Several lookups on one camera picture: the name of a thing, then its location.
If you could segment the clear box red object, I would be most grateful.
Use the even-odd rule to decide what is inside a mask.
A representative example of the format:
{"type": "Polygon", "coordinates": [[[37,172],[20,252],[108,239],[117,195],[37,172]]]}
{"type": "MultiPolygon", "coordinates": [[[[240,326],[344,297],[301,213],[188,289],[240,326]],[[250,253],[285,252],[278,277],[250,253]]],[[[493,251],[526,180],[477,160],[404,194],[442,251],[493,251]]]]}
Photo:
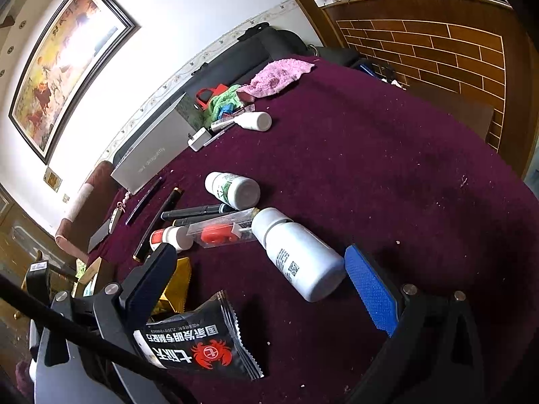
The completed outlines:
{"type": "Polygon", "coordinates": [[[241,212],[230,212],[191,224],[186,234],[203,248],[255,241],[251,224],[258,213],[259,209],[256,207],[241,212]]]}

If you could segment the cardboard tray box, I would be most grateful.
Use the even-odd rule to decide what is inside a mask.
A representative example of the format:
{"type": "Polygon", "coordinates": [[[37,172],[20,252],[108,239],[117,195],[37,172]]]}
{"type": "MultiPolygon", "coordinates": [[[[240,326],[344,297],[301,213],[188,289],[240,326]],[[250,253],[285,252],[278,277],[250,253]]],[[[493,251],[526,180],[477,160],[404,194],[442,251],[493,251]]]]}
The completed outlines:
{"type": "Polygon", "coordinates": [[[75,283],[72,296],[81,298],[94,296],[114,278],[114,266],[102,258],[94,260],[75,283]]]}

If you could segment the yellow snack packet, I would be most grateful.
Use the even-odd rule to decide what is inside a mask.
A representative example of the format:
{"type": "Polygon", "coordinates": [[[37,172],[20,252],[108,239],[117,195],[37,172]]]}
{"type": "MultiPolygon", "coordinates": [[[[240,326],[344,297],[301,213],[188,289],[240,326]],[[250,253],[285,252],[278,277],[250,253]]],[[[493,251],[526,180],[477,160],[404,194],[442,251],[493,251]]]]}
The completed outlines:
{"type": "Polygon", "coordinates": [[[186,307],[188,287],[192,275],[192,266],[188,257],[176,261],[176,270],[159,297],[152,315],[163,313],[183,313],[186,307]]]}

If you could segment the black phone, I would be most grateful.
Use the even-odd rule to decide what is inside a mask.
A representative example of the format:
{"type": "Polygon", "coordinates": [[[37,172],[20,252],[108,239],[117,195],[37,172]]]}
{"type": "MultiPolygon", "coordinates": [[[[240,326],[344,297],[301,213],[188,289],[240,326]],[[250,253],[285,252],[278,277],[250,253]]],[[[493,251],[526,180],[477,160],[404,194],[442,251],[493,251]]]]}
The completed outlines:
{"type": "Polygon", "coordinates": [[[110,219],[107,219],[90,237],[88,252],[92,252],[109,235],[109,224],[110,219]]]}

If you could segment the black marker yellow caps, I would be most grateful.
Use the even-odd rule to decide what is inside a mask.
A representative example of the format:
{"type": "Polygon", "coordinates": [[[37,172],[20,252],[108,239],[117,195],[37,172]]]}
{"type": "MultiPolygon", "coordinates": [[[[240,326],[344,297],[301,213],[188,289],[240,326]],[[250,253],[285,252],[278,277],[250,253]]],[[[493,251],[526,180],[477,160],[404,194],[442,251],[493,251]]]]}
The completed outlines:
{"type": "Polygon", "coordinates": [[[147,226],[146,230],[144,231],[144,234],[141,237],[140,242],[135,248],[135,251],[132,255],[132,259],[136,261],[137,263],[142,263],[145,260],[145,256],[147,254],[147,249],[149,246],[150,236],[151,233],[158,229],[163,219],[161,217],[163,212],[171,211],[173,208],[176,207],[176,203],[180,200],[180,198],[183,195],[183,190],[181,190],[179,187],[174,187],[173,190],[171,190],[168,197],[163,201],[161,204],[159,210],[154,215],[152,221],[150,221],[149,225],[147,226]]]}

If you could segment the white bottle yellow cap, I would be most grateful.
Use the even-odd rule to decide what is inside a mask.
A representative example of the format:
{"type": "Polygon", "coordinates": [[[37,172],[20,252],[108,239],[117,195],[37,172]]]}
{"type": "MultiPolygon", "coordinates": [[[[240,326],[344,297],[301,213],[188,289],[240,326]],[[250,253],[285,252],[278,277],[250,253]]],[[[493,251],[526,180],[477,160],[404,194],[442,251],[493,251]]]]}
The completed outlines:
{"type": "Polygon", "coordinates": [[[344,258],[279,210],[259,211],[251,230],[268,258],[306,301],[324,299],[344,280],[344,258]]]}

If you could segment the white bottle red label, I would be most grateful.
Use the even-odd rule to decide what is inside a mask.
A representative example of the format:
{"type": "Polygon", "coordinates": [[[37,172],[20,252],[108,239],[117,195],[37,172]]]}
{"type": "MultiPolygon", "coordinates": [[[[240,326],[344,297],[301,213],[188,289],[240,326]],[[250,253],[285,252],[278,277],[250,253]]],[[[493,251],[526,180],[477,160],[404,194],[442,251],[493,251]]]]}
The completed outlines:
{"type": "Polygon", "coordinates": [[[155,251],[162,243],[167,243],[178,253],[187,251],[194,243],[194,238],[187,231],[187,226],[169,226],[156,230],[150,236],[150,247],[155,251]]]}

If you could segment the thin purple marker pen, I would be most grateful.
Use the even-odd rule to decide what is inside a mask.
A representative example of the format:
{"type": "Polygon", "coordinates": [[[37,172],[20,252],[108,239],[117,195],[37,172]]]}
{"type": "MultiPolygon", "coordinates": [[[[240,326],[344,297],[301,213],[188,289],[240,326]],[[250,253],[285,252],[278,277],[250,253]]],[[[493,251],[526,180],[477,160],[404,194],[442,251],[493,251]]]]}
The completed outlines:
{"type": "Polygon", "coordinates": [[[131,225],[136,218],[139,216],[141,211],[144,209],[144,207],[147,205],[148,202],[153,198],[154,193],[156,193],[159,188],[161,187],[161,184],[163,183],[163,177],[160,176],[158,179],[156,179],[152,185],[149,187],[149,189],[144,193],[144,195],[141,197],[139,202],[137,202],[136,206],[130,213],[130,215],[127,217],[124,225],[129,226],[131,225]]]}

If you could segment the black marker grey cap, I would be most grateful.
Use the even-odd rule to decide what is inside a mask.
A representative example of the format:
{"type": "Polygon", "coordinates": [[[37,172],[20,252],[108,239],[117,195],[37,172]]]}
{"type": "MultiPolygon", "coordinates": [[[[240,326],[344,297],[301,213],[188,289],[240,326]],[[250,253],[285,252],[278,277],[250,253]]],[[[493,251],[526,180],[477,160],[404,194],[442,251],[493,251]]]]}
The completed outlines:
{"type": "Polygon", "coordinates": [[[202,215],[211,215],[211,214],[223,214],[234,212],[235,209],[224,204],[212,204],[212,205],[203,205],[197,207],[175,209],[171,211],[165,211],[161,213],[161,219],[163,221],[173,221],[177,219],[183,219],[188,217],[196,217],[202,215]]]}

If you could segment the white bottle green label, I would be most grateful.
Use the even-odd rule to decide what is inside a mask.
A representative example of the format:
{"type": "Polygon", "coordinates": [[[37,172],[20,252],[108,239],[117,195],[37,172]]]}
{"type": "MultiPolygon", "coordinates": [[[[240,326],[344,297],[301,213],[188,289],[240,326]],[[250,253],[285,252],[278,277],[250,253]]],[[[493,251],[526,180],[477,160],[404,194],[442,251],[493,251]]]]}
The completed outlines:
{"type": "Polygon", "coordinates": [[[260,188],[255,180],[230,172],[208,173],[204,187],[221,202],[239,211],[255,207],[260,198],[260,188]]]}

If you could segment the grey red dragonfly box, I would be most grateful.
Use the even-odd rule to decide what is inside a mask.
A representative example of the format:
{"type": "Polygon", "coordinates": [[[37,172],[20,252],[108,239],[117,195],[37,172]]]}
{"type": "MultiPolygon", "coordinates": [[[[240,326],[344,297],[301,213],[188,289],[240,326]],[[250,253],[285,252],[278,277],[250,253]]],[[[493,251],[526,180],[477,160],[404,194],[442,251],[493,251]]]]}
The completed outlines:
{"type": "Polygon", "coordinates": [[[127,146],[110,176],[129,193],[137,193],[188,148],[188,140],[202,127],[200,109],[183,93],[127,146]]]}

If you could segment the white charger adapter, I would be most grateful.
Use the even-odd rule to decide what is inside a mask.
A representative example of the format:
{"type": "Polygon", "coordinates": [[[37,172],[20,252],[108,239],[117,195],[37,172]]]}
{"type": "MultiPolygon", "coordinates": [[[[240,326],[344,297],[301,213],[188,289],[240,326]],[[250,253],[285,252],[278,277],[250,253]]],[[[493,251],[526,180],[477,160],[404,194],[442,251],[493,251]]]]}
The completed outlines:
{"type": "Polygon", "coordinates": [[[202,127],[188,139],[187,143],[194,152],[199,152],[211,138],[212,134],[205,127],[202,127]]]}

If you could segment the white plain bottle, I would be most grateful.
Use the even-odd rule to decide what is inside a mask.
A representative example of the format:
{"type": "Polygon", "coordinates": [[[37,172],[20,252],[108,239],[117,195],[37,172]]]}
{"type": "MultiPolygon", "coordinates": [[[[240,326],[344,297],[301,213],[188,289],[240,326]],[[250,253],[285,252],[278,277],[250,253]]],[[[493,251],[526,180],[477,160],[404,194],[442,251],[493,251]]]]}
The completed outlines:
{"type": "Polygon", "coordinates": [[[272,118],[267,112],[252,111],[236,116],[234,122],[244,130],[265,132],[271,128],[272,118]]]}

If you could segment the wooden brick-pattern counter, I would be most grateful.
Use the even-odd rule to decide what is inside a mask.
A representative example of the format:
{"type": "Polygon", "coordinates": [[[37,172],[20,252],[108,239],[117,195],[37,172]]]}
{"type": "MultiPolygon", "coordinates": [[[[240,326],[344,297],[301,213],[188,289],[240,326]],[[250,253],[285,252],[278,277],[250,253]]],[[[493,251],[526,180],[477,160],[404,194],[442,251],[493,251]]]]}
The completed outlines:
{"type": "Polygon", "coordinates": [[[493,109],[486,141],[525,176],[538,139],[538,52],[496,0],[348,0],[325,6],[346,45],[413,82],[493,109]]]}

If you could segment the pink cloth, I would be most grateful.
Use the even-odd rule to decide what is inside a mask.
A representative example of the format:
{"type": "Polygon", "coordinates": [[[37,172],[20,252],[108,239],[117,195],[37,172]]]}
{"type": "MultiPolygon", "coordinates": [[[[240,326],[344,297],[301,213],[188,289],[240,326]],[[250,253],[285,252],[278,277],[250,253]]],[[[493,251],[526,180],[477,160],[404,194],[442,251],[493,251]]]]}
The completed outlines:
{"type": "Polygon", "coordinates": [[[302,75],[310,73],[315,64],[300,59],[280,59],[268,63],[252,80],[237,89],[237,93],[252,96],[255,99],[279,94],[302,75]]]}

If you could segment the green cloth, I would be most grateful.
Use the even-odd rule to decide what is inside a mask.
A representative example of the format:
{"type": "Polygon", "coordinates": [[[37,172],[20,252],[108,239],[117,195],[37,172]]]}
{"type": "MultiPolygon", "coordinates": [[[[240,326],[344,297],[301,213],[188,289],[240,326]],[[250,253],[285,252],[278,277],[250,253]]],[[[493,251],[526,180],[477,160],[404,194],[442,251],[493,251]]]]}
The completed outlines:
{"type": "Polygon", "coordinates": [[[244,106],[240,100],[237,90],[240,85],[233,85],[217,96],[211,98],[208,102],[208,108],[204,113],[204,124],[210,126],[214,121],[219,120],[224,113],[231,112],[244,106]]]}

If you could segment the framed wall painting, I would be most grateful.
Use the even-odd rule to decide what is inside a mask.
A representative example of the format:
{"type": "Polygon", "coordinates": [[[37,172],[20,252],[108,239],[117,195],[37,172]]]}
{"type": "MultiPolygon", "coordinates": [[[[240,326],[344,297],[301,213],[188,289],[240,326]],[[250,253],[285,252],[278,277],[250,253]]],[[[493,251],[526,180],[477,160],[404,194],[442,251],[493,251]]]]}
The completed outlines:
{"type": "Polygon", "coordinates": [[[139,28],[116,0],[63,0],[38,37],[8,118],[49,163],[71,114],[119,48],[139,28]]]}

